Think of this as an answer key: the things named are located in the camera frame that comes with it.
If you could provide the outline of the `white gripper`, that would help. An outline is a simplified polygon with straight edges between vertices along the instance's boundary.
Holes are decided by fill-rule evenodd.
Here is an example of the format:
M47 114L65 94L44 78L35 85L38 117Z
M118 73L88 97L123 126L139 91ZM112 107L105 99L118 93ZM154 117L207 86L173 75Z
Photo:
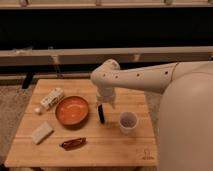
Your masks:
M109 104L115 107L116 93L114 88L98 88L96 97L97 105Z

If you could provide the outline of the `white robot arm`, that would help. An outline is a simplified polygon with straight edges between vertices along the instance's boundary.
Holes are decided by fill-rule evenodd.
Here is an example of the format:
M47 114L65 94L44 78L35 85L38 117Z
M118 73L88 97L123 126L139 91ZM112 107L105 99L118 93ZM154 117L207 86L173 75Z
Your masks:
M213 171L213 61L122 70L109 59L90 79L100 104L113 103L117 87L162 95L158 171Z

